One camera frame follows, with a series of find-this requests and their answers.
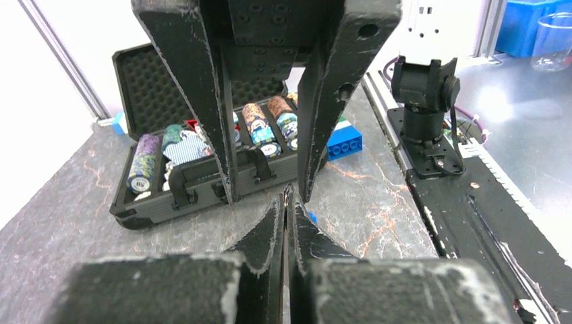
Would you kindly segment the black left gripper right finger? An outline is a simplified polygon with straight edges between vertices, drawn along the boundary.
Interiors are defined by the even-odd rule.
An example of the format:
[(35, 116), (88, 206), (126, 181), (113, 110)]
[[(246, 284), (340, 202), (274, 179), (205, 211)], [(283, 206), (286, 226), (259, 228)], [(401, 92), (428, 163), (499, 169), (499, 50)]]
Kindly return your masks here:
[(292, 323), (512, 323), (492, 276), (470, 259), (359, 259), (287, 196)]

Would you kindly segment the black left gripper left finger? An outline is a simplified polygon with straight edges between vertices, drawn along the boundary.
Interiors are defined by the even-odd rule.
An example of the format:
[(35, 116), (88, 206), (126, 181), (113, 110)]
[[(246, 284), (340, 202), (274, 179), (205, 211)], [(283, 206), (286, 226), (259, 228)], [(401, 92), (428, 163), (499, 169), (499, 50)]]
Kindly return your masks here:
[(220, 253), (107, 256), (76, 265), (46, 323), (281, 323), (283, 195)]

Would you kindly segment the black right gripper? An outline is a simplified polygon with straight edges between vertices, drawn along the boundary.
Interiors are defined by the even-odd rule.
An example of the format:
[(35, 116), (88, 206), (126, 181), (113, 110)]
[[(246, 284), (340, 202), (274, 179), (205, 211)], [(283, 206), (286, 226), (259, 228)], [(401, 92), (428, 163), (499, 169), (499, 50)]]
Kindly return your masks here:
[(311, 199), (326, 144), (356, 86), (402, 17), (400, 1), (132, 1), (238, 199), (231, 80), (298, 84), (297, 180)]

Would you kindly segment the blue key tag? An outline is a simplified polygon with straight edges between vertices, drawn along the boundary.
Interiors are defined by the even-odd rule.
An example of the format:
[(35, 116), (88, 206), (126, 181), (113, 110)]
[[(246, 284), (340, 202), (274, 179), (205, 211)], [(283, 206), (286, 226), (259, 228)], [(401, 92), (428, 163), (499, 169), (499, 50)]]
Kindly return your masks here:
[(311, 221), (312, 221), (313, 223), (315, 223), (315, 224), (318, 223), (318, 220), (317, 220), (317, 217), (315, 216), (315, 214), (309, 212), (309, 213), (308, 213), (308, 217), (311, 219)]

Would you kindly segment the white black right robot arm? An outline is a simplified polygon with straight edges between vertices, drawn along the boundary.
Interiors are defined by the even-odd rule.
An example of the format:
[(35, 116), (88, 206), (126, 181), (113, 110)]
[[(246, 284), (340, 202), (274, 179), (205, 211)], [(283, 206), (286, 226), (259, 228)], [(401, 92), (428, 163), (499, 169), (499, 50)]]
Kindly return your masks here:
[[(452, 25), (460, 1), (413, 1), (391, 93), (404, 135), (440, 137), (460, 91)], [(297, 178), (310, 200), (326, 143), (358, 82), (402, 20), (400, 1), (132, 1), (132, 11), (204, 128), (229, 202), (239, 197), (231, 83), (299, 82)]]

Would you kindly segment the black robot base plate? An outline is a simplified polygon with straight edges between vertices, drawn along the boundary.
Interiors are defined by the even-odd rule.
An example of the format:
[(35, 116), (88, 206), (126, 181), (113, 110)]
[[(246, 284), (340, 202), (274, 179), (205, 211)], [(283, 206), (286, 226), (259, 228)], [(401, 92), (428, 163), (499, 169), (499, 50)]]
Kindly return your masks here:
[(402, 108), (387, 111), (406, 163), (405, 179), (440, 256), (473, 259), (524, 323), (571, 322), (571, 268), (479, 157), (447, 140), (404, 139)]

